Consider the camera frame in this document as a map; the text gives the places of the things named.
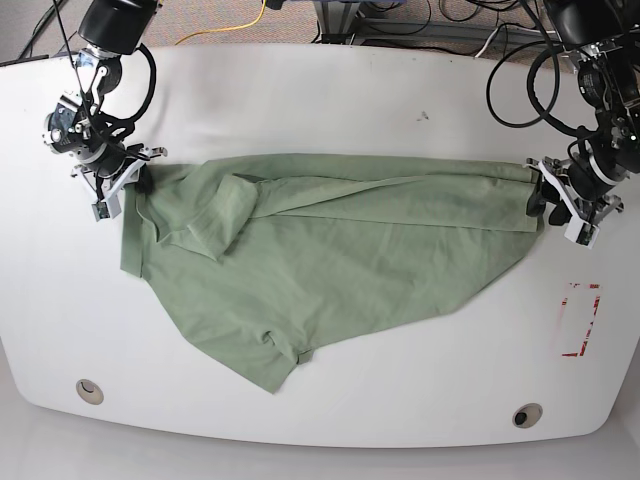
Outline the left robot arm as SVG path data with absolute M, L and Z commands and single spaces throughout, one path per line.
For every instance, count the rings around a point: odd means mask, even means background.
M 552 225 L 594 228 L 622 201 L 611 190 L 639 171 L 639 4 L 636 1 L 547 1 L 556 35 L 540 32 L 543 47 L 526 82 L 537 122 L 572 138 L 564 160 L 533 162 L 540 178 L 527 213 L 554 209 Z M 594 110 L 597 126 L 571 127 L 538 99 L 535 83 L 546 61 L 568 55 L 577 69 L 582 99 Z

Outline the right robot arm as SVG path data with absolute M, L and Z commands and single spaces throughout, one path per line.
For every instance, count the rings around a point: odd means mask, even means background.
M 111 187 L 118 180 L 132 182 L 137 192 L 150 194 L 154 182 L 147 164 L 166 153 L 162 148 L 124 144 L 155 94 L 156 62 L 141 39 L 160 8 L 159 1 L 93 1 L 78 31 L 87 45 L 69 56 L 78 88 L 62 95 L 46 119 L 44 142 L 54 153 L 75 158 L 80 174 L 93 176 L 100 202 L 106 200 L 106 181 Z M 144 100 L 128 117 L 107 114 L 103 111 L 104 99 L 121 82 L 121 58 L 136 52 L 149 66 Z

